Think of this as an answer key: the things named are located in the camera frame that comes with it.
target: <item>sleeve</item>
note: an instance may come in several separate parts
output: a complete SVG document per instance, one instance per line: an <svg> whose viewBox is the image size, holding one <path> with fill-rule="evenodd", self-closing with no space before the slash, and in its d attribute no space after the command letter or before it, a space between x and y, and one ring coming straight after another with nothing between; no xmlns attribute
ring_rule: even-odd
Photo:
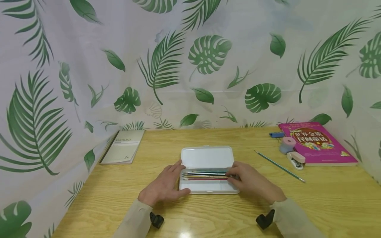
<svg viewBox="0 0 381 238"><path fill-rule="evenodd" d="M112 238L145 238L151 227L151 212L152 207L136 199Z"/></svg>
<svg viewBox="0 0 381 238"><path fill-rule="evenodd" d="M293 200L274 202L273 222L284 238L324 238L323 233L308 219L307 214Z"/></svg>

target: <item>person's left hand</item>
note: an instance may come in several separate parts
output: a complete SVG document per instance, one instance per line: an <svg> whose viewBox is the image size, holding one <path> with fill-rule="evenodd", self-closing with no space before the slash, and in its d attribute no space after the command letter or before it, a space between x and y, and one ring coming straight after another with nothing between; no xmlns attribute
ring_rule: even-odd
<svg viewBox="0 0 381 238"><path fill-rule="evenodd" d="M178 191L174 188L181 170L185 169L181 162L179 160L174 165L165 167L163 172L140 192L138 200L153 208L159 201L176 201L180 197L188 195L191 192L190 189L185 188Z"/></svg>

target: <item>book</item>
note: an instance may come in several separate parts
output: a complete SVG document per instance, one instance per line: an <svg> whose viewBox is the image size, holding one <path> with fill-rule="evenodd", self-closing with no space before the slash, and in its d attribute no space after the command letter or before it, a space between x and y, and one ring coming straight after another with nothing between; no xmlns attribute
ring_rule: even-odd
<svg viewBox="0 0 381 238"><path fill-rule="evenodd" d="M131 164L145 130L118 131L100 160L100 164Z"/></svg>
<svg viewBox="0 0 381 238"><path fill-rule="evenodd" d="M295 139L294 150L307 166L352 166L358 161L319 123L283 123L279 128Z"/></svg>

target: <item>curtain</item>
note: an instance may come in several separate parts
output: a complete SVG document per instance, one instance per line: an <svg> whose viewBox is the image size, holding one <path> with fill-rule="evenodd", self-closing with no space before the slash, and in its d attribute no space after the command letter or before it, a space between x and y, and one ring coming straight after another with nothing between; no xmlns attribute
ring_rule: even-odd
<svg viewBox="0 0 381 238"><path fill-rule="evenodd" d="M381 180L376 0L2 0L0 10L0 237L50 237L119 129L318 121Z"/></svg>

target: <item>wood grain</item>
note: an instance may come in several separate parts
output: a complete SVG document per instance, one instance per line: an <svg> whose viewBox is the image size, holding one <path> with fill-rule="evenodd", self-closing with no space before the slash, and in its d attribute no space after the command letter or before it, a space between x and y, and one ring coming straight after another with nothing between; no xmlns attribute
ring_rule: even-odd
<svg viewBox="0 0 381 238"><path fill-rule="evenodd" d="M381 188L361 168L306 167L292 169L269 137L276 127L175 131L147 131L131 165L97 165L69 208L53 238L106 238L119 226L139 192L184 147L229 145L235 160L249 163L283 188L328 237L380 237ZM275 167L253 150L262 152L295 172L306 184ZM148 238L281 237L276 226L262 231L258 215L268 205L243 195L191 195L158 205L165 218Z"/></svg>

